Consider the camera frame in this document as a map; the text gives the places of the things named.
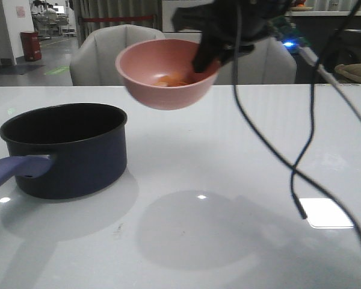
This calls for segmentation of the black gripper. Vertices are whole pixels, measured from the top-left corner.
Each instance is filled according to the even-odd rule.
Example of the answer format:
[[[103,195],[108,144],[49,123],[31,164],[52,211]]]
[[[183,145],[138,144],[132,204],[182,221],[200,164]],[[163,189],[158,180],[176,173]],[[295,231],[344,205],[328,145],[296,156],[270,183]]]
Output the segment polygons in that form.
[[[290,6],[291,1],[281,0],[213,1],[177,8],[171,22],[177,32],[185,29],[201,32],[192,66],[195,72],[202,73],[214,62],[224,66],[233,61],[236,45],[239,57],[251,53],[256,42],[271,36],[269,22],[284,16]]]

